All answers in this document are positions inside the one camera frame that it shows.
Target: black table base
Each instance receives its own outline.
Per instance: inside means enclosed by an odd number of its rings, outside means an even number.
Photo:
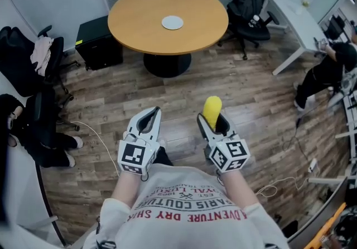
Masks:
[[[171,78],[184,73],[191,64],[191,55],[144,54],[146,69],[155,76]]]

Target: white cloth on chair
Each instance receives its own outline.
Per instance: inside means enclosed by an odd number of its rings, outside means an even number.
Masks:
[[[50,47],[54,39],[50,37],[40,37],[35,42],[35,48],[30,56],[31,63],[37,63],[35,71],[42,76],[45,76],[46,67],[51,57]]]

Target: yellow cylinder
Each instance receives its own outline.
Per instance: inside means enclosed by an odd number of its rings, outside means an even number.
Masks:
[[[222,101],[218,96],[210,96],[205,102],[202,115],[206,118],[208,124],[215,131],[219,113],[222,109]]]

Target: white desk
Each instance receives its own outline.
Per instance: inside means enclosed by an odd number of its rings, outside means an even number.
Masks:
[[[280,12],[281,16],[284,17],[300,43],[300,47],[297,49],[297,51],[295,51],[286,61],[284,61],[273,71],[273,75],[277,75],[305,51],[318,51],[315,46],[315,41],[313,40],[314,37],[317,40],[322,40],[326,37],[320,26],[312,18],[307,9],[301,8],[301,6],[289,0],[269,1]]]

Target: round wooden table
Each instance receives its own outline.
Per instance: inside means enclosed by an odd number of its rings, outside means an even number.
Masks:
[[[184,25],[164,28],[166,16],[178,16]],[[118,0],[109,12],[108,26],[124,46],[143,52],[152,74],[175,77],[191,63],[191,52],[217,42],[228,26],[228,15],[218,0]]]

